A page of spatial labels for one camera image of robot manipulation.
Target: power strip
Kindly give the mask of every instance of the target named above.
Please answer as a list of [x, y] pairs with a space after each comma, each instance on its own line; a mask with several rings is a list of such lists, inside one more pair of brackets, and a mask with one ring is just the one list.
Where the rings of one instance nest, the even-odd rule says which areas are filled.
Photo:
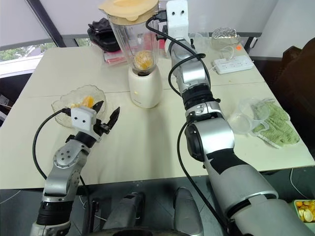
[[252, 69], [254, 63], [249, 57], [242, 55], [233, 57], [231, 60], [226, 62], [226, 59], [216, 59], [213, 62], [214, 69], [219, 75]]

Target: glass bowl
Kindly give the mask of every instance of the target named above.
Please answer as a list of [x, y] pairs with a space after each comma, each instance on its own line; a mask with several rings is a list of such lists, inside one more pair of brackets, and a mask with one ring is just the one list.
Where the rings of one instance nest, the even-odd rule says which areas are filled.
[[[106, 103], [106, 98], [105, 94], [102, 90], [98, 89], [94, 85], [85, 85], [80, 88], [77, 88], [76, 90], [71, 91], [70, 93], [63, 95], [60, 97], [59, 100], [53, 102], [51, 104], [53, 111], [57, 112], [62, 108], [73, 106], [73, 104], [80, 104], [82, 103], [83, 99], [87, 96], [92, 96], [94, 99], [94, 104], [99, 101], [104, 101], [101, 109], [96, 115], [97, 119], [103, 120], [105, 111], [107, 109], [107, 103]], [[72, 123], [71, 123], [71, 117], [67, 116], [64, 113], [60, 113], [55, 116], [55, 120], [65, 126], [72, 128]]]

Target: white table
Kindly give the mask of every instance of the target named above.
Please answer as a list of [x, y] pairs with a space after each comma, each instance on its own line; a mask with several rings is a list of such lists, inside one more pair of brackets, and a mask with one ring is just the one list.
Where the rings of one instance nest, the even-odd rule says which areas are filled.
[[[211, 55], [206, 60], [208, 66], [215, 56], [219, 58], [215, 52]], [[162, 100], [153, 109], [142, 109], [129, 97], [126, 65], [106, 66], [96, 47], [48, 50], [0, 128], [0, 188], [43, 187], [44, 180], [32, 161], [33, 136], [52, 113], [52, 102], [86, 84], [96, 85], [106, 93], [107, 118], [116, 107], [121, 107], [116, 125], [93, 146], [82, 170], [87, 184], [185, 176], [176, 153], [185, 110], [181, 98], [167, 84], [170, 64], [167, 59], [160, 59], [158, 63], [163, 74]], [[242, 98], [274, 97], [256, 68], [226, 75], [211, 71], [210, 76], [212, 92], [221, 98], [220, 105], [226, 117]], [[43, 127], [36, 153], [45, 173], [52, 168], [55, 151], [73, 132], [54, 120]], [[275, 149], [256, 137], [235, 135], [235, 140], [235, 153], [259, 171], [315, 164], [302, 141]], [[189, 156], [184, 136], [181, 154], [192, 176], [207, 174], [202, 163]]]

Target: green cloth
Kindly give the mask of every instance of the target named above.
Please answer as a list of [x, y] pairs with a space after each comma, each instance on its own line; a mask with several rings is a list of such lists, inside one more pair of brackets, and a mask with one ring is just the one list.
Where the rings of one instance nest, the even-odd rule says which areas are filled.
[[[287, 123], [290, 120], [289, 115], [281, 107], [275, 105], [274, 100], [264, 100], [263, 102], [270, 110], [270, 115], [265, 120], [269, 125], [269, 129], [261, 131], [258, 137], [276, 148], [281, 148], [288, 144], [296, 144], [300, 137]], [[260, 124], [253, 130], [253, 133], [257, 133], [262, 129], [264, 129], [264, 126]]]

